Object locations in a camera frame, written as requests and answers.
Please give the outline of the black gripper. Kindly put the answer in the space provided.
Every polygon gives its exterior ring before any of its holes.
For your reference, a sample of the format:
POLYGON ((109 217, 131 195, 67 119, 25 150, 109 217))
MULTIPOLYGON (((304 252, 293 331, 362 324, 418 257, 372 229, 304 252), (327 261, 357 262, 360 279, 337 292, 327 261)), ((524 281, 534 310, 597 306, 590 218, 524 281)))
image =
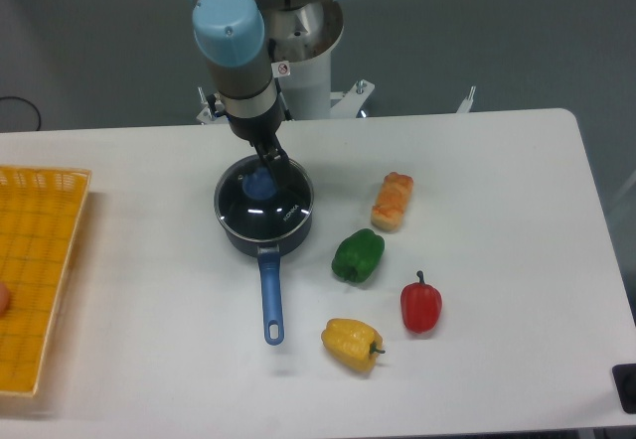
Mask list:
POLYGON ((276 132, 283 121, 278 93, 263 92, 254 98, 233 99, 214 93, 208 97, 213 115, 225 117, 234 135, 249 142, 278 190, 292 181, 292 169, 276 132))

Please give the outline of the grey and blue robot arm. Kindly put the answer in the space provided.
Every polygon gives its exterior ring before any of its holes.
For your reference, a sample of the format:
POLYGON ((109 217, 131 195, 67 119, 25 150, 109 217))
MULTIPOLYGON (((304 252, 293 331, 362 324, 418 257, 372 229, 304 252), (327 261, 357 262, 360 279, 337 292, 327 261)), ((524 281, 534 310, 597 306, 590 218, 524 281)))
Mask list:
POLYGON ((191 0, 198 49, 232 132, 256 151, 274 185, 291 162, 276 132, 285 120, 331 114, 331 56, 342 0, 191 0))

